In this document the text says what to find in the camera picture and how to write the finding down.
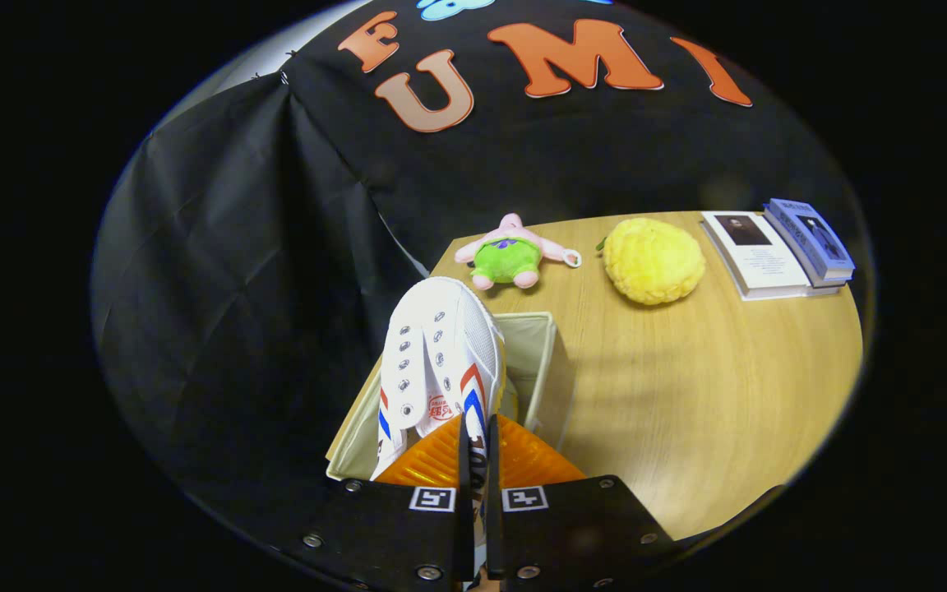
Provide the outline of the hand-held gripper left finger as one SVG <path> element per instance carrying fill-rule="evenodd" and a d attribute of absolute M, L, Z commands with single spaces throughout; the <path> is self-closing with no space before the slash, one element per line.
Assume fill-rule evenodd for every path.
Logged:
<path fill-rule="evenodd" d="M 297 528 L 293 560 L 341 589 L 459 589 L 474 578 L 469 432 L 455 417 L 433 435 L 452 436 L 457 480 L 399 486 L 345 479 Z"/>

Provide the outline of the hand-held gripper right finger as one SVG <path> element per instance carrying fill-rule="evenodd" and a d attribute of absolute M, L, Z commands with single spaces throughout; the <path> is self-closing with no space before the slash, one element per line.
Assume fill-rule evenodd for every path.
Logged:
<path fill-rule="evenodd" d="M 634 589 L 676 542 L 619 476 L 504 486 L 502 414 L 489 423 L 486 574 L 502 589 Z"/>

